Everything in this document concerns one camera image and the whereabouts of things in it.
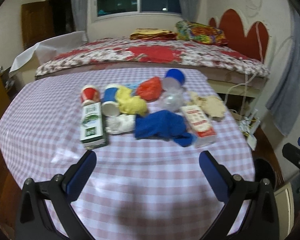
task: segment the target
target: table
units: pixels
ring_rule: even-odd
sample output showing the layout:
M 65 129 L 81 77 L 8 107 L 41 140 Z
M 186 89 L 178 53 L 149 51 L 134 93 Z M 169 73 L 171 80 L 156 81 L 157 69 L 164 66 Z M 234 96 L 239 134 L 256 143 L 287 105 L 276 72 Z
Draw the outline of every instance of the table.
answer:
M 50 180 L 64 173 L 85 153 L 79 139 L 80 91 L 94 84 L 103 92 L 109 83 L 131 83 L 163 77 L 166 68 L 127 68 L 47 77 L 27 84 L 0 121 L 0 148 L 20 187 L 26 178 Z M 198 70 L 182 69 L 184 87 L 213 95 Z M 158 102 L 148 104 L 160 110 Z M 220 203 L 198 157 L 209 150 L 230 173 L 254 179 L 251 151 L 229 112 L 213 121 L 217 142 L 195 149 L 173 141 L 136 140 L 133 134 L 110 136 L 96 149 L 97 166 L 72 207 L 96 239 L 199 239 L 220 212 Z M 56 228 L 64 233 L 53 206 L 47 202 Z M 231 229 L 245 215 L 245 203 Z

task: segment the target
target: pillow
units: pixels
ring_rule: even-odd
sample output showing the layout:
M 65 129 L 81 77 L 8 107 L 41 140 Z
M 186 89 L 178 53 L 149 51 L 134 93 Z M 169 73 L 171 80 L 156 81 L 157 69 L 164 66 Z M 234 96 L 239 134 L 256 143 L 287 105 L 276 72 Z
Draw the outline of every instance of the pillow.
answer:
M 194 23 L 190 21 L 179 21 L 176 23 L 177 39 L 184 41 L 195 41 L 205 45 L 224 45 L 228 43 L 223 30 L 215 27 Z

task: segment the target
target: white milk carton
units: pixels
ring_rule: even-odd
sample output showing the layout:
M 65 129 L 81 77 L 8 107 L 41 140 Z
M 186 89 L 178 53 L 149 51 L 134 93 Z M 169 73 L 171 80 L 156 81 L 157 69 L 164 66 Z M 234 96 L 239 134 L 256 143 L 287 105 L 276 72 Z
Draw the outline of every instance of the white milk carton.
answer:
M 194 147 L 202 147 L 216 141 L 217 134 L 199 106 L 182 106 L 181 111 L 197 137 L 193 143 Z

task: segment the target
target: blue paper cup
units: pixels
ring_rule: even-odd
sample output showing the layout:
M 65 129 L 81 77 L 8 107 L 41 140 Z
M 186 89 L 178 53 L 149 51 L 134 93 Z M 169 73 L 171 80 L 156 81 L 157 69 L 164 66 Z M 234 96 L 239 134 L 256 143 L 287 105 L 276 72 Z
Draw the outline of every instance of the blue paper cup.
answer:
M 118 84 L 109 84 L 106 86 L 105 94 L 102 99 L 102 113 L 107 117 L 118 116 L 120 114 L 119 104 L 115 100 L 115 94 L 119 89 Z
M 180 89 L 186 81 L 185 75 L 176 68 L 171 68 L 167 71 L 162 80 L 162 88 L 165 91 L 172 89 Z

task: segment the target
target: red floral bedspread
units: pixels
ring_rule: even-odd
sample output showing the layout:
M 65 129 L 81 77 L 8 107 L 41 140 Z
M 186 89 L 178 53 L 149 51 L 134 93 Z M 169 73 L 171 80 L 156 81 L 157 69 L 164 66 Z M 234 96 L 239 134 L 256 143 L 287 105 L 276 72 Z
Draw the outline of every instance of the red floral bedspread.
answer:
M 84 65 L 122 61 L 225 68 L 248 75 L 257 72 L 259 77 L 269 75 L 269 70 L 260 61 L 250 59 L 228 47 L 208 46 L 193 41 L 105 38 L 60 54 L 41 65 L 36 76 Z

